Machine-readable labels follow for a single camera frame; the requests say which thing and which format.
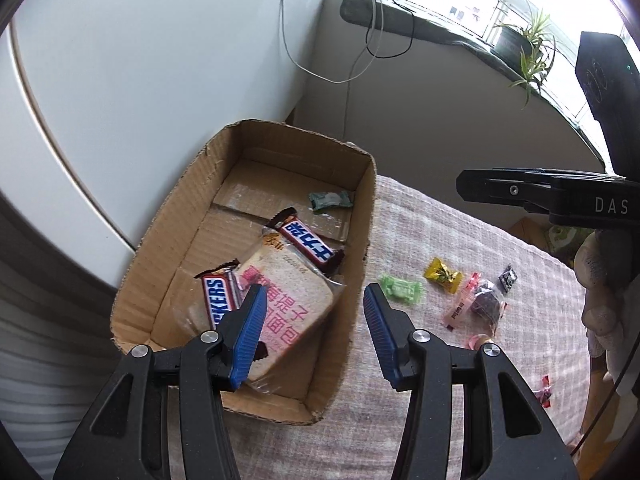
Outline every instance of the potted plant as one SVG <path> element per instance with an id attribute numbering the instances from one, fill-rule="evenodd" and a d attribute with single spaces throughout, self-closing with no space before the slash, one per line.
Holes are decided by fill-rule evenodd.
<path id="1" fill-rule="evenodd" d="M 549 15 L 540 10 L 531 12 L 531 23 L 526 27 L 510 23 L 496 25 L 502 30 L 494 54 L 520 75 L 521 79 L 510 86 L 525 86 L 525 106 L 531 97 L 531 84 L 535 84 L 540 92 L 556 59 L 556 38 L 547 31 L 549 23 Z"/>

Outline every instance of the window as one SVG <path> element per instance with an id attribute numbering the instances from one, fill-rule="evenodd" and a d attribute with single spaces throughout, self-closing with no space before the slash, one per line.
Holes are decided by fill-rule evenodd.
<path id="1" fill-rule="evenodd" d="M 619 13 L 610 0 L 411 0 L 426 14 L 464 27 L 488 45 L 494 45 L 500 28 L 494 25 L 523 25 L 530 19 L 530 10 L 544 10 L 552 23 L 558 53 L 543 93 L 580 124 L 591 142 L 599 149 L 607 168 L 609 156 L 597 121 L 588 113 L 586 98 L 575 78 L 574 66 L 580 42 L 580 32 L 590 30 L 619 35 L 640 68 L 640 50 L 625 30 Z"/>

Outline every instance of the black plant pot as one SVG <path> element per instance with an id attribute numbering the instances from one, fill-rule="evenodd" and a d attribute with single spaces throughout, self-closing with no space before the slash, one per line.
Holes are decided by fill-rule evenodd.
<path id="1" fill-rule="evenodd" d="M 529 57 L 532 54 L 533 47 L 523 35 L 509 27 L 500 29 L 500 36 L 495 47 L 491 52 L 503 60 L 507 66 L 518 74 L 522 75 L 522 67 L 520 64 L 520 54 L 524 51 L 524 55 Z"/>

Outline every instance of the white glove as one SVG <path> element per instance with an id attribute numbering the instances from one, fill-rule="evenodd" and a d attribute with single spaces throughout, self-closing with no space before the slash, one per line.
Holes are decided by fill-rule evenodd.
<path id="1" fill-rule="evenodd" d="M 640 276 L 632 275 L 633 240 L 626 231 L 589 235 L 574 260 L 575 276 L 587 289 L 582 323 L 592 357 L 607 353 L 607 368 L 618 379 L 640 332 Z M 640 373 L 640 350 L 618 387 L 631 391 Z"/>

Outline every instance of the blue gripper pad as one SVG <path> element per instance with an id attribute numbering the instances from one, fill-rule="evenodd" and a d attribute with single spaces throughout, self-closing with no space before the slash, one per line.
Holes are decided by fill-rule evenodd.
<path id="1" fill-rule="evenodd" d="M 364 289 L 363 305 L 364 316 L 367 319 L 367 325 L 369 325 L 369 333 L 373 340 L 373 346 L 376 348 L 382 375 L 393 388 L 397 388 L 402 377 L 398 363 L 398 345 L 394 340 L 387 318 L 392 313 L 392 309 L 377 283 L 367 285 Z"/>
<path id="2" fill-rule="evenodd" d="M 249 312 L 246 314 L 244 325 L 238 334 L 233 349 L 231 372 L 229 374 L 229 383 L 233 390 L 237 390 L 240 384 L 249 376 L 249 368 L 251 368 L 251 363 L 254 360 L 255 348 L 258 345 L 264 318 L 267 316 L 266 289 L 263 286 L 260 287 L 250 304 L 247 303 L 247 300 L 251 301 L 249 294 L 251 294 L 251 290 L 247 298 L 242 302 L 241 307 L 241 310 L 248 308 Z"/>

